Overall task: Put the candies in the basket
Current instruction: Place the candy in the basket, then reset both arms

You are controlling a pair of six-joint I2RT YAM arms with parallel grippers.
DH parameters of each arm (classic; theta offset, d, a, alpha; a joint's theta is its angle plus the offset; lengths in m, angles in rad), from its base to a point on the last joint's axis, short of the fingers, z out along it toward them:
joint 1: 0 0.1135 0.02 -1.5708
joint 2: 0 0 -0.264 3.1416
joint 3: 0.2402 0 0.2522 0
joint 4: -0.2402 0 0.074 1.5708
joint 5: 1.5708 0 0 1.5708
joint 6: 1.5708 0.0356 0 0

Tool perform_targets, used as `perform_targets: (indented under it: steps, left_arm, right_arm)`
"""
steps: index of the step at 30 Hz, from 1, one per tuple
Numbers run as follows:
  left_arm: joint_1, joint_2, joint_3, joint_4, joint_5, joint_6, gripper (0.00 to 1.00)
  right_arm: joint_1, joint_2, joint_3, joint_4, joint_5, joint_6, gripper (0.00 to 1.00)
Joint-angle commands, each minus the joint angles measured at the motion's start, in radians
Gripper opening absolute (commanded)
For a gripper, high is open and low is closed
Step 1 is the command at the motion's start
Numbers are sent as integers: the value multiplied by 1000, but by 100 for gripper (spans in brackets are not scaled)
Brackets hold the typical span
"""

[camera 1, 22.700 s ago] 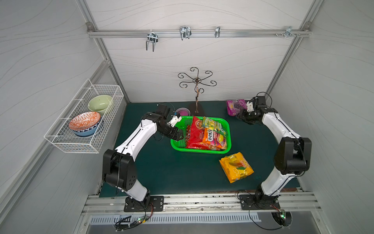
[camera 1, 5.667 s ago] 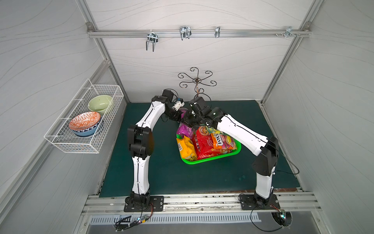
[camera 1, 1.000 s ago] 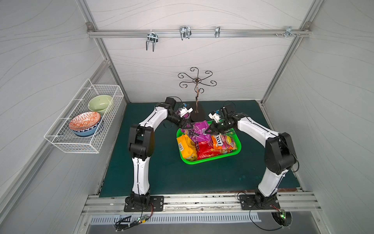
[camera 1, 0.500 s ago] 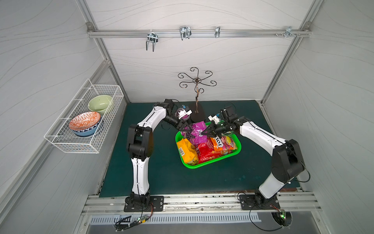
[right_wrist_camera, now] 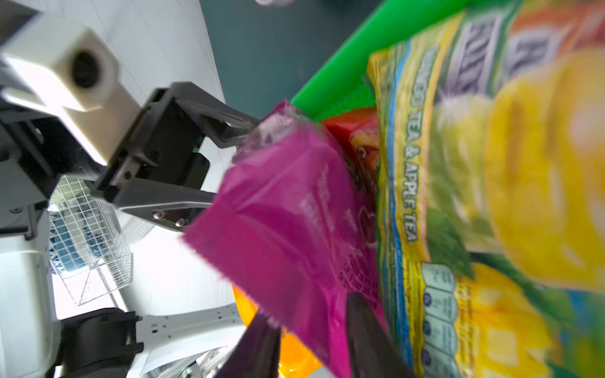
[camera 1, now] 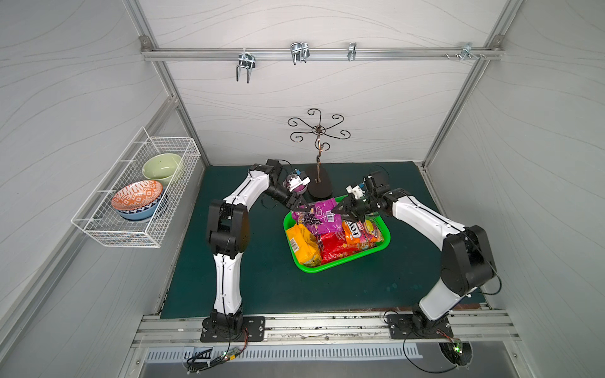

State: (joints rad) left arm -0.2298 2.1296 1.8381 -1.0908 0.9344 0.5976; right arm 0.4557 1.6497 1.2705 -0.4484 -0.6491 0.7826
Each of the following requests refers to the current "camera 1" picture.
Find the green plastic basket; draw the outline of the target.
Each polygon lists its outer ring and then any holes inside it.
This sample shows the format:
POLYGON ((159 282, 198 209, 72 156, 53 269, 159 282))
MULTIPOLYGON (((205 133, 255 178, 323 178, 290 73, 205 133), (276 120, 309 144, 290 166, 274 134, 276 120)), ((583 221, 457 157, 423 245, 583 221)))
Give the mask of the green plastic basket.
MULTIPOLYGON (((336 197, 335 200, 337 200, 337 203, 338 203, 338 202, 340 202, 342 200, 343 197, 345 197, 345 195, 340 196, 340 197, 336 197)), ((365 218, 364 221, 366 221, 366 220, 372 220, 376 224, 376 226, 378 226, 379 230, 382 233, 382 236, 384 236, 384 241, 382 243, 378 243, 376 245, 376 247, 370 248, 370 249, 367 249, 367 250, 361 250, 359 253, 357 253, 355 255, 351 255, 349 257, 342 258, 342 259, 337 260, 337 261, 333 261, 333 262, 331 262, 329 264, 326 264, 326 265, 320 264, 320 266, 315 267, 315 268, 309 268, 309 267, 306 267, 306 266, 303 266, 303 265, 299 264, 296 261, 294 253, 292 252, 292 249, 290 247, 291 255, 292 255, 294 263, 296 263, 297 267, 300 270, 302 270, 302 271, 304 271, 306 273, 315 273, 315 272, 324 271, 326 269, 331 269, 333 267, 345 264, 347 262, 354 261, 354 260, 356 260, 358 258, 362 258, 364 256, 371 255, 372 253, 376 253, 378 251, 384 250, 386 247, 389 246, 389 244, 391 242, 391 233, 390 233, 387 225, 384 223, 382 217, 379 216, 379 215, 376 215, 376 214, 374 214, 374 215, 371 214, 369 216, 366 216, 366 218, 365 218)), ((286 216, 284 218, 284 230, 285 230, 285 234, 286 234, 286 231, 289 228, 291 228, 292 226, 294 226, 294 225, 297 225, 297 224, 292 219, 291 212, 289 212, 288 214, 286 214, 286 216)))

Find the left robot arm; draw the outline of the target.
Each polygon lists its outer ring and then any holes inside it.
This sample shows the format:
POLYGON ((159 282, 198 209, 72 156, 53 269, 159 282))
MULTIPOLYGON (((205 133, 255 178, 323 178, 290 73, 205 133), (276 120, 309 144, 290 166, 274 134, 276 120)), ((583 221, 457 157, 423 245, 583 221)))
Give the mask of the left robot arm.
POLYGON ((304 197, 280 182, 281 161, 269 159, 247 170, 244 181, 231 195, 212 201, 209 207, 206 239, 216 270, 216 297, 210 313, 213 328, 231 333, 244 329, 240 273, 243 253, 250 240, 249 212, 267 195, 289 210, 310 212, 304 197))

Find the red candy bag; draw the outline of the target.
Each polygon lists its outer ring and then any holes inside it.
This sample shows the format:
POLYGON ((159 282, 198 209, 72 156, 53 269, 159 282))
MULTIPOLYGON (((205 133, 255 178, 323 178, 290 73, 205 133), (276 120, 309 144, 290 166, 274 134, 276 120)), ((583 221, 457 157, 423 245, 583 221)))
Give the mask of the red candy bag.
POLYGON ((318 244, 321 250, 321 264, 355 255, 360 252, 358 244, 349 244, 344 232, 330 232, 319 236, 318 244))

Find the yellow mango candy bag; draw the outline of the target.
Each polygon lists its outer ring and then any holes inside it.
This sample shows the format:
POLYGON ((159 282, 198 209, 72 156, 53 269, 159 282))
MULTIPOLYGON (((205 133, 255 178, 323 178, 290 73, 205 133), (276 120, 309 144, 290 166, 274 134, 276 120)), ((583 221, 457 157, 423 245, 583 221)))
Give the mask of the yellow mango candy bag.
POLYGON ((306 226, 294 225, 286 231, 286 236, 299 264, 309 268, 320 266, 321 249, 317 239, 306 226))

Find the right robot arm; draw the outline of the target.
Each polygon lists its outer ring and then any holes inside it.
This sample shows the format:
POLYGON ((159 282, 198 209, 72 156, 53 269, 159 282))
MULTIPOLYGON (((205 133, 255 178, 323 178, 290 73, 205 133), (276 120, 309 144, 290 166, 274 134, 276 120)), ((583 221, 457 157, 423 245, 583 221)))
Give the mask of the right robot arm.
POLYGON ((381 172, 366 176, 333 212, 346 221, 363 221, 374 214, 394 217, 431 241, 441 252, 440 278, 414 307, 414 331, 434 329, 450 310, 490 280, 498 277, 487 232, 466 226, 430 209, 401 188, 392 188, 381 172))

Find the orange snack packet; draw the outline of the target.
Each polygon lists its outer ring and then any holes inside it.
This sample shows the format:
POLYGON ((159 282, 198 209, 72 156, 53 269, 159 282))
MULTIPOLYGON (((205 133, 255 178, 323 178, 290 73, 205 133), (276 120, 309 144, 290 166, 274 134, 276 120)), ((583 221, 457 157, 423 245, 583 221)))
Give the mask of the orange snack packet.
POLYGON ((384 241, 378 226, 371 220, 342 222, 345 241, 348 246, 356 247, 358 250, 367 250, 376 247, 384 241))

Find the purple snack bag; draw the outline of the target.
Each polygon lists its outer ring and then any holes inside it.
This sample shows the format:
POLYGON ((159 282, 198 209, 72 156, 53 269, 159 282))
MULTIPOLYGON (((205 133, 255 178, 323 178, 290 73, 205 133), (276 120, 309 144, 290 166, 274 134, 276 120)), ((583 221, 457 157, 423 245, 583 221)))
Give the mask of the purple snack bag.
POLYGON ((304 225, 314 236, 343 231, 340 214, 334 214, 335 198, 319 201, 310 206, 309 212, 291 212, 297 225, 304 225))

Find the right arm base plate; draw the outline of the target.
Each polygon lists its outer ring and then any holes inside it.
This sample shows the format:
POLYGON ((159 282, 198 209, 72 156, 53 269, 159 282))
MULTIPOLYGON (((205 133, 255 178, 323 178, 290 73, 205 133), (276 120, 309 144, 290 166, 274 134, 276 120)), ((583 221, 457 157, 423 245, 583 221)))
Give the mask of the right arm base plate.
POLYGON ((447 316, 436 321, 424 318, 422 313, 385 313, 383 321, 393 340, 453 339, 454 333, 447 316))

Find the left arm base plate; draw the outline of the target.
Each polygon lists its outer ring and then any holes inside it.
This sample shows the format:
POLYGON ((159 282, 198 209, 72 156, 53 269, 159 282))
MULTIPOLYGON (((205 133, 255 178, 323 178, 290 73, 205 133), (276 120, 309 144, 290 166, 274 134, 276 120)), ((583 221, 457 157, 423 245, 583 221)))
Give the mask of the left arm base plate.
POLYGON ((217 318, 203 320, 199 340, 201 343, 261 342, 265 338, 265 329, 265 317, 243 316, 233 321, 219 314, 217 318))

